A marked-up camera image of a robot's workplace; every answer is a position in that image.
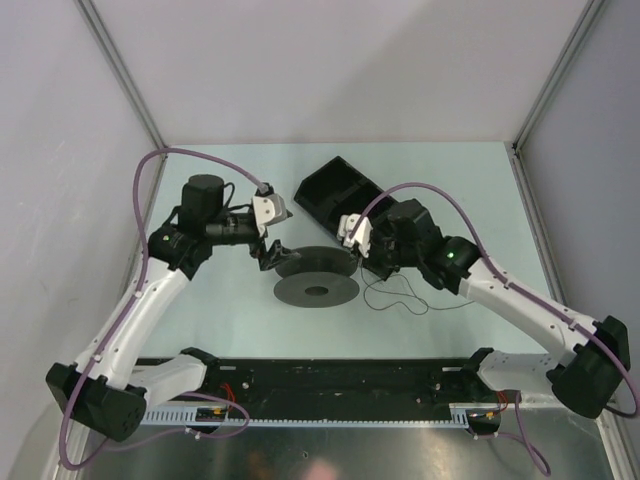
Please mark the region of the black cable spool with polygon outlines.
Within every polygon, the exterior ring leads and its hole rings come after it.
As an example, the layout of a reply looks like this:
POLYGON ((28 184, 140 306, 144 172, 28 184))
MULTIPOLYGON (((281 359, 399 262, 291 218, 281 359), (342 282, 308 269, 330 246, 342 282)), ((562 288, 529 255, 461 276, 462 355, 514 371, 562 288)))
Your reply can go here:
POLYGON ((303 309, 330 308, 355 299, 360 287, 353 279, 358 259, 340 248, 306 246, 296 257, 276 268, 280 280, 274 296, 289 306, 303 309))

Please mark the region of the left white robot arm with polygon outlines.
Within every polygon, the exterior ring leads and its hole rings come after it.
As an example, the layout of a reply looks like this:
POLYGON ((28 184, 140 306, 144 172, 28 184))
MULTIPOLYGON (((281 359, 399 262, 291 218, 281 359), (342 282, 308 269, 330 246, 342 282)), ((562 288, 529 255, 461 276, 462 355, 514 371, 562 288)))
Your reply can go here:
POLYGON ((139 277, 121 305, 74 363, 50 368, 46 383, 72 420, 122 442, 151 408, 189 392, 202 400, 219 392, 215 358, 196 348, 143 372, 134 367, 159 319, 214 247, 246 245, 263 271, 295 258, 280 241, 265 242, 268 227, 291 215, 283 198, 267 189, 248 206, 231 207, 224 201, 226 186, 214 175, 189 178, 180 204, 149 236, 139 277))

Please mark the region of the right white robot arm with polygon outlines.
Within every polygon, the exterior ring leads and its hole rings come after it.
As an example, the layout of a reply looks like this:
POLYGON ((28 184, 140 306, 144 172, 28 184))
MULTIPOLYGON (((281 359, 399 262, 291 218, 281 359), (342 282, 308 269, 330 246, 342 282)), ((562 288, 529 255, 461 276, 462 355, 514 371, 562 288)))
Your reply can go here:
POLYGON ((478 234, 442 234, 415 199, 376 199, 365 207, 356 238, 367 260, 391 272, 415 268, 433 288, 492 311, 543 348, 541 354, 488 350, 461 376, 469 399, 484 401, 496 390, 551 394, 596 418, 621 385, 639 397, 626 325, 612 316, 598 321, 522 284, 493 261, 478 234))

